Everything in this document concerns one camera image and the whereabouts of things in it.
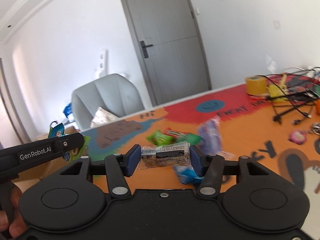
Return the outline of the person's left hand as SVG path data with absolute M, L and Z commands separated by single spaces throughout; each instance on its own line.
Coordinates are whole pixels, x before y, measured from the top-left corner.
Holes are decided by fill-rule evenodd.
M 27 228 L 18 207 L 21 196 L 12 182 L 1 185 L 1 239 L 15 239 Z

